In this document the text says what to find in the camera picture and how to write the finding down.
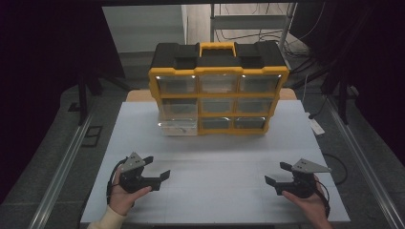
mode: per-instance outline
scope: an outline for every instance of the white tabletop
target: white tabletop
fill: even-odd
[[[165,136],[155,102],[124,102],[81,222],[105,212],[105,189],[118,161],[153,156],[144,177],[171,170],[160,191],[137,200],[127,222],[147,224],[278,224],[306,222],[302,212],[265,176],[292,181],[280,168],[300,158],[326,165],[303,106],[280,100],[265,135]],[[330,193],[332,222],[350,221],[330,174],[317,174]]]

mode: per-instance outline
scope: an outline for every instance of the wire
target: wire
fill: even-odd
[[[322,154],[322,155],[332,157],[333,159],[337,160],[342,165],[343,169],[345,170],[345,176],[341,180],[334,182],[334,184],[335,185],[343,184],[348,179],[348,176],[349,176],[348,167],[346,167],[345,163],[341,159],[339,159],[339,157],[337,157],[337,156],[330,155],[330,154]]]
[[[217,36],[218,42],[220,42],[221,40],[220,40],[220,37],[218,36],[217,30],[215,30],[215,35]]]
[[[263,35],[259,38],[259,41],[266,41],[266,39],[264,39],[265,37],[275,37],[280,39],[280,36],[276,36],[276,35]]]
[[[300,70],[300,68],[302,68],[305,64],[307,64],[309,61],[311,61],[306,67],[304,67],[303,69]],[[300,64],[298,67],[296,67],[295,69],[291,70],[291,72],[289,72],[289,74],[295,74],[295,73],[300,73],[303,72],[304,70],[308,69],[309,67],[311,67],[313,64],[315,64],[316,61],[313,60],[313,57],[308,58],[306,61],[304,61],[302,64]]]
[[[276,32],[280,32],[280,31],[269,31],[269,32],[265,32],[263,34],[272,34],[272,33],[276,33]],[[235,40],[235,39],[240,39],[240,38],[246,38],[246,37],[250,37],[250,36],[257,36],[258,34],[250,34],[250,35],[243,35],[243,36],[236,36],[236,37],[225,37],[224,34],[222,33],[223,39],[224,40]]]
[[[321,19],[322,13],[324,12],[325,4],[326,4],[326,3],[324,2],[324,4],[322,5],[321,12],[319,13],[318,19],[316,20],[315,25],[313,25],[312,29],[311,29],[309,32],[307,32],[307,34],[301,36],[300,38],[298,38],[297,40],[295,40],[295,41],[293,41],[293,42],[296,42],[296,41],[301,40],[302,38],[308,36],[308,35],[316,28],[316,26],[317,26],[318,23],[319,23],[319,20]]]
[[[252,14],[254,14],[257,11],[257,9],[259,9],[259,12],[260,12],[259,3],[256,4],[256,10],[254,10],[254,12]]]
[[[327,97],[325,96],[324,102],[322,103],[321,109],[319,109],[319,111],[315,114],[311,114],[310,116],[308,116],[309,119],[314,119],[317,115],[319,115],[322,110],[324,109],[325,103],[327,101]]]
[[[227,4],[225,4],[226,12],[229,14],[229,10],[227,9]]]
[[[308,54],[307,52],[303,52],[303,53],[297,53],[297,52],[292,52],[291,48],[289,47],[289,42],[286,40],[285,42],[285,51],[284,54],[290,56],[290,57],[302,57],[302,56],[311,56],[310,54]]]
[[[276,4],[277,4],[277,8],[280,10],[280,13],[283,13],[283,11],[280,8],[280,5],[278,3],[276,3]]]
[[[329,214],[330,214],[330,205],[329,205],[330,194],[329,194],[329,191],[328,191],[327,187],[325,187],[325,185],[323,183],[321,183],[318,180],[315,180],[315,181],[317,183],[319,183],[320,185],[322,185],[322,187],[324,187],[325,191],[327,192],[328,198],[325,198],[325,195],[323,195],[318,189],[314,190],[315,194],[318,195],[319,198],[321,198],[322,202],[324,202],[325,214],[327,215],[327,218],[328,218]]]
[[[114,167],[114,170],[113,170],[113,172],[112,172],[111,175],[110,175],[110,180],[108,180],[108,182],[107,182],[107,191],[106,191],[107,204],[110,203],[111,193],[112,193],[112,191],[113,191],[113,187],[115,186],[115,185],[113,185],[113,182],[114,182],[114,176],[116,175],[116,170],[117,170],[117,168],[119,167],[119,165],[125,163],[125,161],[126,161],[127,159],[128,159],[128,156],[127,156],[125,159],[119,161],[119,162],[116,164],[116,166]]]
[[[268,13],[268,8],[269,8],[269,7],[270,7],[270,4],[268,3],[268,4],[267,4],[267,9],[266,9],[265,14]],[[262,33],[262,29],[259,30],[259,35],[258,35],[258,36],[259,36],[259,41],[260,41],[260,34],[261,34],[261,33]]]
[[[309,75],[309,73],[307,73],[307,76],[305,77],[305,84],[304,84],[304,95],[303,95],[303,105],[304,105],[304,99],[305,99],[305,93],[306,93],[306,91],[307,91],[307,79],[308,79],[308,75]]]

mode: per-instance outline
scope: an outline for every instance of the wall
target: wall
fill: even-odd
[[[150,52],[185,43],[182,6],[103,7],[118,52]]]

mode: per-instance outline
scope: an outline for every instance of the hand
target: hand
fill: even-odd
[[[321,185],[316,182],[316,187],[319,192],[323,195],[324,192]],[[283,196],[289,199],[291,202],[295,203],[298,207],[303,210],[304,215],[312,223],[315,228],[329,229],[332,228],[328,222],[327,216],[325,214],[325,206],[322,199],[318,195],[313,194],[309,198],[298,198],[292,193],[283,191]]]
[[[148,194],[152,190],[152,187],[149,186],[146,188],[142,188],[133,194],[129,194],[119,185],[120,174],[121,166],[117,168],[116,175],[114,177],[113,190],[111,192],[110,198],[110,208],[113,209],[116,213],[122,216],[126,216],[129,210],[132,208],[135,200]]]

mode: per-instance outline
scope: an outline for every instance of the yellow organizer case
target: yellow organizer case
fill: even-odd
[[[276,43],[159,43],[149,87],[165,135],[264,134],[288,78]]]

